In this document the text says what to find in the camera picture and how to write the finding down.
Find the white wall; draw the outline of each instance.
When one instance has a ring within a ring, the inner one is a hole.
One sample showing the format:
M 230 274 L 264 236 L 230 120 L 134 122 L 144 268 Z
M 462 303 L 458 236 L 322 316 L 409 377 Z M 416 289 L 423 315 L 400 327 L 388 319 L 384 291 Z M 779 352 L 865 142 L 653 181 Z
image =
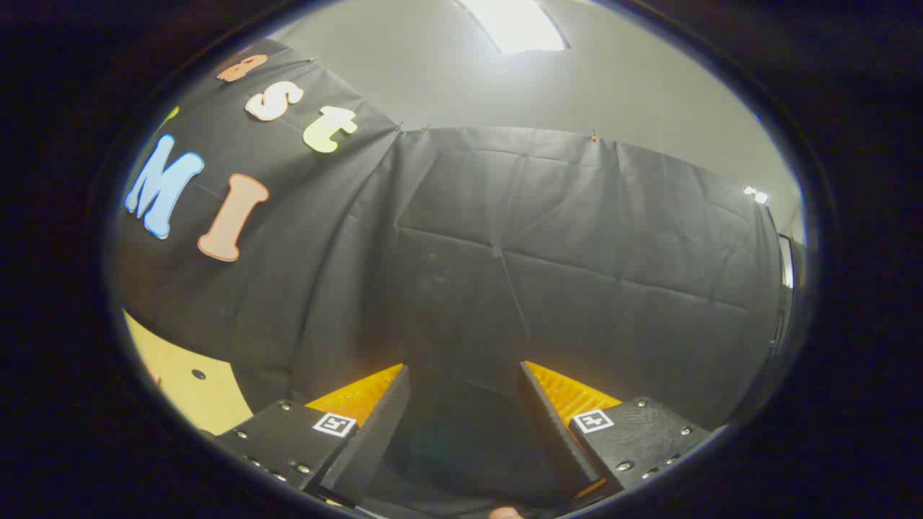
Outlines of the white wall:
M 759 120 L 678 49 L 606 8 L 543 0 L 559 53 L 501 55 L 451 0 L 344 0 L 278 39 L 405 128 L 538 127 L 596 133 L 673 155 L 770 196 L 791 227 L 797 182 Z

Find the letter m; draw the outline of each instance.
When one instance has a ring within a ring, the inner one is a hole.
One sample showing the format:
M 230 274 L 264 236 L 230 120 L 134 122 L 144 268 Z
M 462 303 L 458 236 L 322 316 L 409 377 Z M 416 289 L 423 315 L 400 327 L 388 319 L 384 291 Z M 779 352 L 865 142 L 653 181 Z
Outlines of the letter m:
M 144 227 L 161 240 L 170 234 L 170 213 L 179 194 L 189 179 L 205 167 L 201 157 L 186 153 L 164 170 L 173 145 L 174 138 L 169 135 L 157 141 L 154 153 L 141 168 L 138 180 L 125 199 L 128 212 L 135 213 L 138 218 L 144 216 Z

